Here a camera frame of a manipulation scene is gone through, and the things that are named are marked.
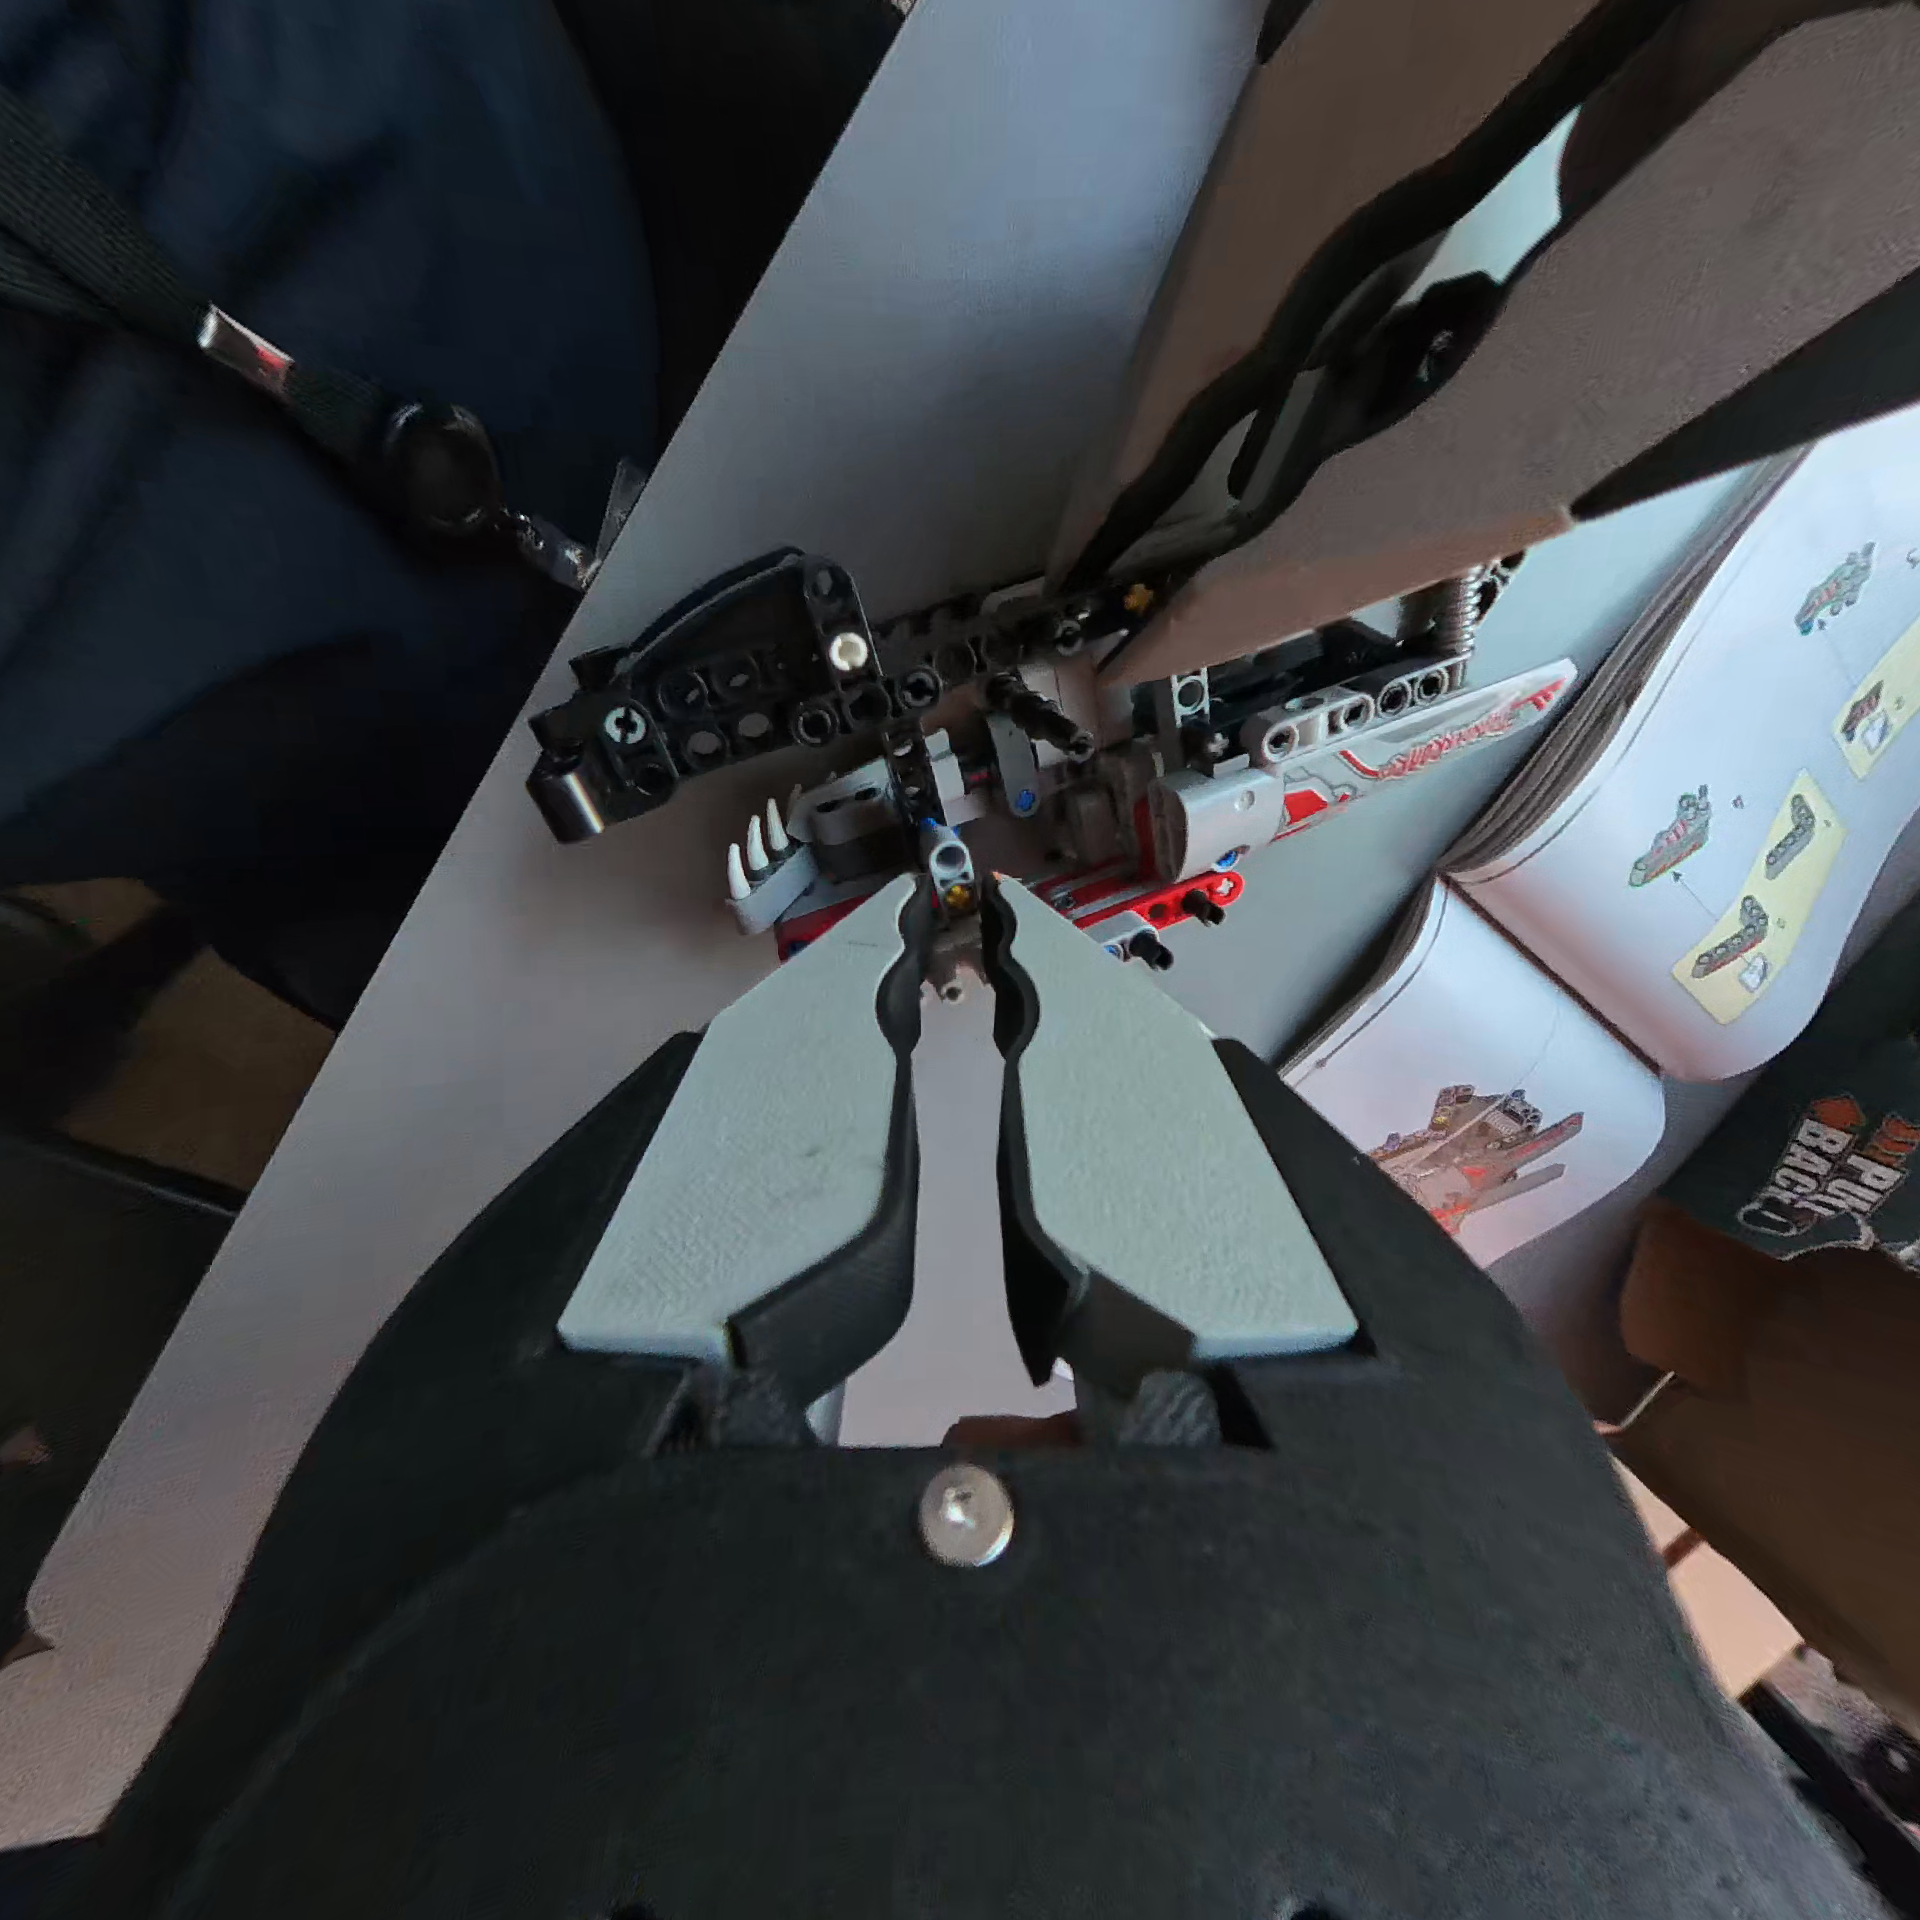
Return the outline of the black badge reel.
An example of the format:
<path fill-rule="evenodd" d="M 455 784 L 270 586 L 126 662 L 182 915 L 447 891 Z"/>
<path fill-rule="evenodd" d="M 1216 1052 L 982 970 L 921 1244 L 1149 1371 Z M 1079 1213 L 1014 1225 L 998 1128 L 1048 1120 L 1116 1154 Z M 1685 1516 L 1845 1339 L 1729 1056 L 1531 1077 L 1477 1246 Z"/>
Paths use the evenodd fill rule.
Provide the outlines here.
<path fill-rule="evenodd" d="M 393 404 L 376 434 L 374 478 L 404 531 L 446 558 L 511 558 L 568 592 L 592 582 L 592 547 L 508 502 L 494 441 L 461 404 Z"/>

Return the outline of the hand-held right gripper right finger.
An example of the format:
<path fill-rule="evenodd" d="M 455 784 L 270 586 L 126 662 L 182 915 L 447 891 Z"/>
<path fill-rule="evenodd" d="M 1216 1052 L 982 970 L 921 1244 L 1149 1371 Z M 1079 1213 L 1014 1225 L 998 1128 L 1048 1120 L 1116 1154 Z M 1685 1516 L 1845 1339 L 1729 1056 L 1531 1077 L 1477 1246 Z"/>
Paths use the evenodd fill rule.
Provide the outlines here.
<path fill-rule="evenodd" d="M 1345 1348 L 1359 1322 L 1211 1032 L 1014 877 L 981 905 L 998 1242 L 1023 1369 L 1159 1371 Z"/>

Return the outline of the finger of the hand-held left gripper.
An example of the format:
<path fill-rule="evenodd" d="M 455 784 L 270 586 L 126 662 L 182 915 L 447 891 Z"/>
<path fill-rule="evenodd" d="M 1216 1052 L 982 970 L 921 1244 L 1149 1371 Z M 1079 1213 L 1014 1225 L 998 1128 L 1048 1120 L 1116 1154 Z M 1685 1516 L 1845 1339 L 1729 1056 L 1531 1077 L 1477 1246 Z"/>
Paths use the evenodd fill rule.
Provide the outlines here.
<path fill-rule="evenodd" d="M 1915 5 L 1675 5 L 1385 424 L 1300 424 L 1104 684 L 1220 665 L 1915 402 Z"/>
<path fill-rule="evenodd" d="M 1607 83 L 1672 3 L 1268 5 L 1047 579 L 1097 582 L 1332 316 Z"/>

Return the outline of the black red grey lego model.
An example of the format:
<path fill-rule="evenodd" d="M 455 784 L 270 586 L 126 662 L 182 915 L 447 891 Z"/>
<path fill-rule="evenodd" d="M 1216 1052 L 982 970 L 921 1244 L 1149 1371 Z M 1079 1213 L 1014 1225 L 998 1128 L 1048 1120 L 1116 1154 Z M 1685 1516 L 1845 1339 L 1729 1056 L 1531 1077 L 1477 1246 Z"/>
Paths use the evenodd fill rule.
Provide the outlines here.
<path fill-rule="evenodd" d="M 966 995 L 1006 858 L 1113 962 L 1173 966 L 1220 925 L 1256 852 L 1429 777 L 1571 699 L 1571 660 L 1475 680 L 1519 558 L 1409 590 L 1392 630 L 1327 614 L 1224 662 L 1104 684 L 1204 558 L 1180 508 L 1131 568 L 1081 590 L 1013 582 L 876 622 L 827 556 L 782 547 L 581 653 L 533 717 L 533 803 L 565 846 L 782 753 L 825 764 L 726 849 L 739 931 L 795 962 L 892 881 L 931 898 L 927 982 Z"/>

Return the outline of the lego instruction booklet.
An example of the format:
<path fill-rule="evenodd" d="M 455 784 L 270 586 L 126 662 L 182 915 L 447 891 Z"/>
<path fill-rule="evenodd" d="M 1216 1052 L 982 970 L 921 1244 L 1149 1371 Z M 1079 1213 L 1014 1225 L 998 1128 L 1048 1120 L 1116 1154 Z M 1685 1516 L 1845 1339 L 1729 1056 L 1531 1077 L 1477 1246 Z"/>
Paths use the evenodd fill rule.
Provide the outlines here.
<path fill-rule="evenodd" d="M 1280 1067 L 1492 1264 L 1817 1012 L 1915 821 L 1915 410 L 1766 464 Z"/>

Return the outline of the printed cardboard box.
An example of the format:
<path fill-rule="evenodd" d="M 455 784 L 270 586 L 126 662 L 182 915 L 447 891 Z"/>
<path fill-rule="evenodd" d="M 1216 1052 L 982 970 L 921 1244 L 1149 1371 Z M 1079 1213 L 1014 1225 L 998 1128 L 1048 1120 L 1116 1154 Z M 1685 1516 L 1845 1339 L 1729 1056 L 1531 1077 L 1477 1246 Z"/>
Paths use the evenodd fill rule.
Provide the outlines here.
<path fill-rule="evenodd" d="M 1623 1465 L 1918 1723 L 1915 1038 L 1777 1060 L 1670 1174 L 1621 1299 Z"/>

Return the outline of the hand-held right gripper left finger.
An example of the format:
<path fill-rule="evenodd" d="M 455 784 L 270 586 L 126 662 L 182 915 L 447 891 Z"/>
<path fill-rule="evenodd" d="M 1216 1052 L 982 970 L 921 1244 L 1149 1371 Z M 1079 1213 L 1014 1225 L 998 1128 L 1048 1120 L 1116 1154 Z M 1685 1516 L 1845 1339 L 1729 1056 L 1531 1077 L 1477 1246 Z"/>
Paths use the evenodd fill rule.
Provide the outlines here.
<path fill-rule="evenodd" d="M 775 1378 L 809 1408 L 915 1293 L 921 883 L 709 1021 L 560 1313 L 571 1354 Z"/>

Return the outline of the person's blue jacket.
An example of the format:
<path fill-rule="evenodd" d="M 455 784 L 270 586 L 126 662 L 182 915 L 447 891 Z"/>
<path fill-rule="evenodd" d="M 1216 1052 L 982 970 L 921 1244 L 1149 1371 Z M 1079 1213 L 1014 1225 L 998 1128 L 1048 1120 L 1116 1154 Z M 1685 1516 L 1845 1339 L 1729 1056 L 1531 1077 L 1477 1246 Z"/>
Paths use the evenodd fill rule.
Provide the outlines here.
<path fill-rule="evenodd" d="M 428 556 L 265 393 L 302 366 L 451 400 L 508 501 L 584 536 L 655 448 L 655 304 L 555 5 L 5 5 L 5 100 L 197 297 L 175 340 L 5 304 L 5 812 L 267 662 L 372 644 L 460 692 L 544 614 Z"/>

